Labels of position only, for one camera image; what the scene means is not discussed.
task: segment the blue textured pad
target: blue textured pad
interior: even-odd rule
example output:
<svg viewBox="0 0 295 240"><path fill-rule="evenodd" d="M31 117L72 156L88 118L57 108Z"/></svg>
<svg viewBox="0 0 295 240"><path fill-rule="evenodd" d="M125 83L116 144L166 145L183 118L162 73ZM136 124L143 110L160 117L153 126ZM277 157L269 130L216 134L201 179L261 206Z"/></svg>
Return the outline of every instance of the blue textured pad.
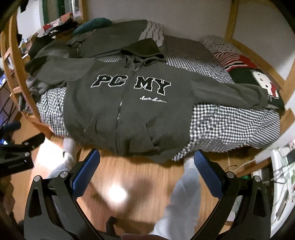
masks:
<svg viewBox="0 0 295 240"><path fill-rule="evenodd" d="M93 174L95 173L100 163L100 154L98 150L94 150L91 156L87 159L86 163L81 168L72 183L72 196L73 199L83 196Z"/></svg>
<svg viewBox="0 0 295 240"><path fill-rule="evenodd" d="M195 152L194 162L212 196L221 199L222 182L200 151Z"/></svg>

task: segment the hello kitty face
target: hello kitty face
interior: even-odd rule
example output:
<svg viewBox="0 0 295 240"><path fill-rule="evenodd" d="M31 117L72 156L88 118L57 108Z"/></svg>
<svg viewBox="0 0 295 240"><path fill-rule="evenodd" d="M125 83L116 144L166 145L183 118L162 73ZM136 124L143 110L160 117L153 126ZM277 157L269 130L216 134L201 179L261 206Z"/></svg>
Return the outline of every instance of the hello kitty face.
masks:
<svg viewBox="0 0 295 240"><path fill-rule="evenodd" d="M255 70L252 70L252 75L258 84L267 90L269 96L276 99L280 98L276 86L269 80L268 76Z"/></svg>

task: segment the mattress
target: mattress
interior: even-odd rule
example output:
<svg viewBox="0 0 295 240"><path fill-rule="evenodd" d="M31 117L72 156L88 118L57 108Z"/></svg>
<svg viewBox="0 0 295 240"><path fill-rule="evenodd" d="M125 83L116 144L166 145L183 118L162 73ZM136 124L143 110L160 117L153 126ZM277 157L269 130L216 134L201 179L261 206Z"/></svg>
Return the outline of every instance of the mattress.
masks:
<svg viewBox="0 0 295 240"><path fill-rule="evenodd" d="M213 77L219 82L234 83L220 63L204 45L193 40L165 36L166 64ZM120 55L97 58L116 62ZM41 121L57 136L66 136L63 100L66 88L55 88L41 96L37 103ZM226 152L243 146L267 148L279 138L280 116L270 109L240 109L213 104L197 104L192 109L190 141L172 160L189 152Z"/></svg>

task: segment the metal bolt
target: metal bolt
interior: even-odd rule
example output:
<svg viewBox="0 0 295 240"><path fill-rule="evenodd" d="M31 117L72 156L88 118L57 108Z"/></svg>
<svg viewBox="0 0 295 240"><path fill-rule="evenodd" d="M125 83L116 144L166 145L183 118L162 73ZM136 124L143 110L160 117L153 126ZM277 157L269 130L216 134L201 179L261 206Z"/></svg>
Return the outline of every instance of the metal bolt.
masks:
<svg viewBox="0 0 295 240"><path fill-rule="evenodd" d="M38 176L36 176L36 177L34 177L34 181L35 182L38 182L40 180L40 176L38 175Z"/></svg>
<svg viewBox="0 0 295 240"><path fill-rule="evenodd" d="M232 172L227 172L226 173L226 176L228 177L228 178L234 178L234 173L232 173Z"/></svg>
<svg viewBox="0 0 295 240"><path fill-rule="evenodd" d="M67 171L63 171L63 172L60 173L60 176L62 178L65 178L67 175L68 175L68 172Z"/></svg>
<svg viewBox="0 0 295 240"><path fill-rule="evenodd" d="M260 182L261 178L260 178L259 176L255 176L255 177L254 177L254 180L255 180L256 182Z"/></svg>

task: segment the gray zip-up hoodie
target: gray zip-up hoodie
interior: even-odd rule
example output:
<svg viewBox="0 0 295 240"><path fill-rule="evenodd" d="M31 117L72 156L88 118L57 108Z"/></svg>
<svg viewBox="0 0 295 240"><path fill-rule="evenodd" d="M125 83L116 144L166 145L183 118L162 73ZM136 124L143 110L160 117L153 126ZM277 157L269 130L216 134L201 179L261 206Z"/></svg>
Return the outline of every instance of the gray zip-up hoodie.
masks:
<svg viewBox="0 0 295 240"><path fill-rule="evenodd" d="M46 84L67 82L65 126L81 144L164 163L187 145L194 104L268 104L261 87L220 83L166 65L151 38L123 48L121 54L123 59L115 63L47 56L31 72Z"/></svg>

